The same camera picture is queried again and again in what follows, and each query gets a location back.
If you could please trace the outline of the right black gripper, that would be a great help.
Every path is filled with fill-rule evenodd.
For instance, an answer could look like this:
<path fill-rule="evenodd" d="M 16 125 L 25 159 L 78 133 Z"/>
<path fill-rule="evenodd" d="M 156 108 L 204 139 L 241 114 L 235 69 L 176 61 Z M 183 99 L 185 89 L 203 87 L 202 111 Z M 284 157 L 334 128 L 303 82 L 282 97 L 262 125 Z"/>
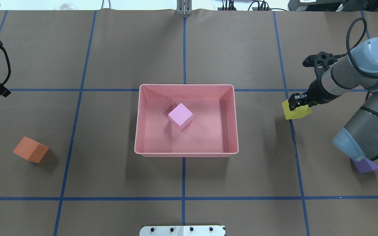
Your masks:
<path fill-rule="evenodd" d="M 294 93 L 288 99 L 288 107 L 290 111 L 294 111 L 296 108 L 301 106 L 316 106 L 321 104 L 326 104 L 326 90 L 322 86 L 319 80 L 313 81 L 308 90 L 303 93 Z"/>

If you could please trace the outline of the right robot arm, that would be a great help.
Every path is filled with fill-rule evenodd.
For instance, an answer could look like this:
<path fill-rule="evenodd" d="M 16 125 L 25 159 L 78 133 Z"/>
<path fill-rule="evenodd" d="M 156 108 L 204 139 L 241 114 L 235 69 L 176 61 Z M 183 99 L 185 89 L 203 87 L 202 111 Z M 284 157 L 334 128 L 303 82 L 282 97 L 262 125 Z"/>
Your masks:
<path fill-rule="evenodd" d="M 332 142 L 352 160 L 368 159 L 378 166 L 378 37 L 365 40 L 345 55 L 310 55 L 303 66 L 313 67 L 316 79 L 306 92 L 294 93 L 282 102 L 285 118 L 303 118 L 311 113 L 312 106 L 327 104 L 363 87 L 368 98 Z"/>

